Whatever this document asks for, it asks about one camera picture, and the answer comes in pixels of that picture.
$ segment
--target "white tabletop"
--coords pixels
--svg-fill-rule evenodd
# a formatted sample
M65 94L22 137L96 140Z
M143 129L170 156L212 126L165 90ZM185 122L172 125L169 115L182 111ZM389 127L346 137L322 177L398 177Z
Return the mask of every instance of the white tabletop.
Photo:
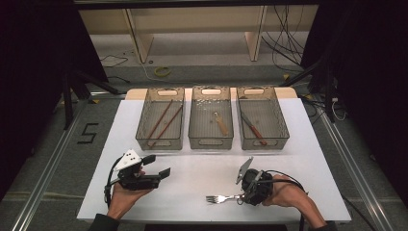
M103 189L114 161L128 149L140 156L156 154L156 162L143 167L146 174L157 174L171 167L170 176L159 189L139 200L122 220L140 223L291 223L300 213L294 208L239 205L231 200L209 204L205 196L238 194L238 170L254 156L251 168L278 170L298 180L309 192L326 220L350 221L351 217L324 159L318 140L299 99L279 99L290 138L282 150L243 151L232 101L234 139L231 150L191 150L188 138L191 102L186 102L183 149L181 151L142 151L135 135L142 100L123 100L89 184L78 219L93 220L96 213L106 214Z

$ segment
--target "human hand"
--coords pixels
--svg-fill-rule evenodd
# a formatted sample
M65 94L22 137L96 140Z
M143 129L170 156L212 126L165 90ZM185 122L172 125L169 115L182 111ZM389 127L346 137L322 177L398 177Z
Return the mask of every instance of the human hand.
M273 180L291 180L285 175L274 175ZM309 225L316 229L326 225L315 202L298 186L287 182L273 183L272 194L262 202L264 206L295 207Z
M142 196L153 190L130 191L125 190L119 183L114 184L111 205L107 216L114 219L121 219Z

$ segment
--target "plastic bin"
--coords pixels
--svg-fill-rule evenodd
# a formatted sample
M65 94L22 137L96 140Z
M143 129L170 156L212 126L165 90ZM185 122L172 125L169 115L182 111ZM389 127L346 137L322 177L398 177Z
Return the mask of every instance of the plastic bin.
M234 138L229 87L192 88L189 140L191 149L231 149Z
M237 88L237 111L243 150L284 148L290 135L274 87Z
M181 150L185 94L183 88L148 89L136 140L142 150Z

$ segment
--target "metal fork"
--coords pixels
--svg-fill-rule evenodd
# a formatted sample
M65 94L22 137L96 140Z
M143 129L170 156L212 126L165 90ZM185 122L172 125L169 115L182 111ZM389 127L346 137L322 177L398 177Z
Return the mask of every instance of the metal fork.
M228 199L238 199L241 198L242 195L229 195L229 196L225 196L225 195L207 195L206 199L207 202L210 203L214 203L214 204L219 204L222 202L225 202Z

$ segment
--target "wrist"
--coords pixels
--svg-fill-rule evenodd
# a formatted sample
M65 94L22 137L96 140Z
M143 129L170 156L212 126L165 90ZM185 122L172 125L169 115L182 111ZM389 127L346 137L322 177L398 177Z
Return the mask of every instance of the wrist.
M110 209L106 216L108 216L110 218L114 218L116 220L120 220L124 215L125 215L125 213L123 213L121 211Z

